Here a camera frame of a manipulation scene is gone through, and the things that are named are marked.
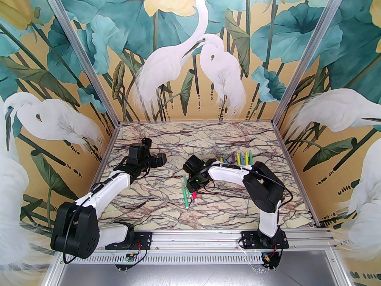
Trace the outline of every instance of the metal floor panel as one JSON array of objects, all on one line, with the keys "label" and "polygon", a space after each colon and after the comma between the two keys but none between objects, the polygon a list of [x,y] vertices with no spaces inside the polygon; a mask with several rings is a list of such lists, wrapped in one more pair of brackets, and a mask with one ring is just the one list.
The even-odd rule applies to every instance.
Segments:
[{"label": "metal floor panel", "polygon": [[137,265],[118,272],[114,265],[66,266],[60,286],[333,286],[324,251],[284,251],[276,271],[256,273],[250,265]]}]

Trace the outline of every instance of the vented metal panel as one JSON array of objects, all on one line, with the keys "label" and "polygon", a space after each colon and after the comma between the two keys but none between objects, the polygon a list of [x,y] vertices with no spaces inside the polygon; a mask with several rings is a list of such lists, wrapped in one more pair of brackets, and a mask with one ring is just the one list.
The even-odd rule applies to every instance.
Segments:
[{"label": "vented metal panel", "polygon": [[[119,264],[133,265],[144,256],[144,252],[140,252],[136,260],[126,262],[126,253],[93,253],[87,259],[75,259],[72,263],[77,264]],[[140,262],[146,265],[223,265],[223,264],[260,264],[260,252],[248,253],[147,253],[144,260]]]}]

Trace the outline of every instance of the green leaf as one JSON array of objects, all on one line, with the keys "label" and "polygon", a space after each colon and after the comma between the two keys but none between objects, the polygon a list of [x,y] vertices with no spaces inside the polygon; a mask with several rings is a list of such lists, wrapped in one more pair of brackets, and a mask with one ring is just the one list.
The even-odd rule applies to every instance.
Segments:
[{"label": "green leaf", "polygon": [[78,101],[49,71],[25,67],[4,56],[0,56],[0,61],[2,61],[4,65],[10,69],[18,78],[23,80],[31,80],[32,82],[35,82],[36,84],[54,92],[56,96],[68,102],[69,104],[80,107]]},{"label": "green leaf", "polygon": [[250,36],[238,26],[233,18],[232,11],[229,9],[225,12],[225,27],[237,46],[238,61],[245,76],[248,77],[250,66]]},{"label": "green leaf", "polygon": [[[23,206],[24,210],[27,211],[28,213],[32,213],[37,207],[40,206],[40,204],[42,204],[44,200],[43,199],[39,199],[35,202],[32,202],[30,204],[27,204],[26,206]],[[21,212],[20,213],[20,220],[23,220],[23,218],[26,216],[26,214],[24,212]]]},{"label": "green leaf", "polygon": [[113,74],[113,100],[118,98],[121,87],[123,87],[123,76],[125,72],[125,67],[123,61],[120,61],[118,65],[115,67]]},{"label": "green leaf", "polygon": [[165,92],[167,92],[167,93],[172,93],[172,90],[171,89],[169,89],[166,85],[161,85],[161,86],[159,86],[159,89],[160,90],[163,90],[163,91],[165,91]]},{"label": "green leaf", "polygon": [[32,157],[34,164],[37,166],[42,178],[54,192],[69,199],[78,199],[75,193],[66,185],[61,176],[46,161],[42,153],[38,150],[33,150],[31,151],[30,156]]},{"label": "green leaf", "polygon": [[320,123],[313,123],[313,131],[315,132],[315,139],[319,139]]},{"label": "green leaf", "polygon": [[188,110],[188,102],[189,97],[191,95],[191,87],[192,87],[192,80],[193,80],[194,74],[191,73],[189,70],[187,73],[187,76],[185,76],[185,80],[182,83],[181,92],[180,92],[180,102],[181,102],[181,108],[184,115],[187,115]]},{"label": "green leaf", "polygon": [[135,58],[133,58],[126,51],[123,51],[123,54],[120,54],[119,57],[126,64],[126,66],[130,69],[130,71],[132,72],[132,75],[135,76],[136,72],[139,70],[139,68],[142,66],[142,64],[139,63],[139,61],[137,61]]},{"label": "green leaf", "polygon": [[298,96],[298,94],[306,87],[310,86],[310,84],[313,82],[313,79],[315,78],[315,75],[307,76],[304,79],[302,79],[298,86],[296,87],[296,90],[294,92],[294,96]]},{"label": "green leaf", "polygon": [[327,73],[327,68],[318,69],[318,72],[315,77],[315,82],[313,83],[311,94],[316,94],[316,93],[324,91],[324,82],[325,82],[324,77],[326,73]]},{"label": "green leaf", "polygon": [[[32,196],[29,196],[27,194],[23,194],[23,199],[24,201],[28,202],[28,203],[34,203],[35,201],[39,200],[37,199],[36,197],[32,197]],[[43,201],[39,207],[43,208],[43,209],[46,209],[47,208],[47,203],[45,201]],[[55,211],[56,210],[56,207],[53,206],[53,204],[50,204],[50,211]]]},{"label": "green leaf", "polygon": [[303,168],[303,172],[309,170],[310,168],[319,163],[331,159],[332,157],[340,154],[343,151],[352,149],[356,144],[357,139],[354,137],[328,144],[313,155],[310,161],[308,161],[306,166]]}]

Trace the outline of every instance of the black mounting bracket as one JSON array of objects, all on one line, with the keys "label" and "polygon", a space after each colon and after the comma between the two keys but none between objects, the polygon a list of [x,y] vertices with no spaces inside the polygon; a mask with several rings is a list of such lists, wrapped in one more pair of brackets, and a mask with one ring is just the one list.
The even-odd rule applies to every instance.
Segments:
[{"label": "black mounting bracket", "polygon": [[244,249],[288,249],[286,233],[278,228],[273,237],[268,237],[260,230],[241,232],[242,248]]}]

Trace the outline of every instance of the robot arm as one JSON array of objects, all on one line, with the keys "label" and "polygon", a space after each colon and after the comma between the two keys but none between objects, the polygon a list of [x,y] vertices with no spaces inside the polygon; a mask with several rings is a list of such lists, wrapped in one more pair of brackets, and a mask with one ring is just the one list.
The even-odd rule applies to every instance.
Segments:
[{"label": "robot arm", "polygon": [[204,162],[192,155],[183,168],[189,174],[187,188],[190,192],[203,188],[209,180],[223,180],[244,186],[260,209],[258,234],[262,242],[268,246],[274,245],[280,231],[278,215],[284,185],[265,164],[256,162],[252,166],[237,166],[212,159]]},{"label": "robot arm", "polygon": [[57,210],[50,246],[53,250],[86,259],[97,247],[126,242],[133,245],[133,226],[113,223],[98,228],[98,218],[109,203],[142,172],[146,176],[151,168],[163,166],[166,155],[150,155],[151,139],[131,144],[125,157],[106,180],[96,183],[85,196],[73,203],[65,202]]}]

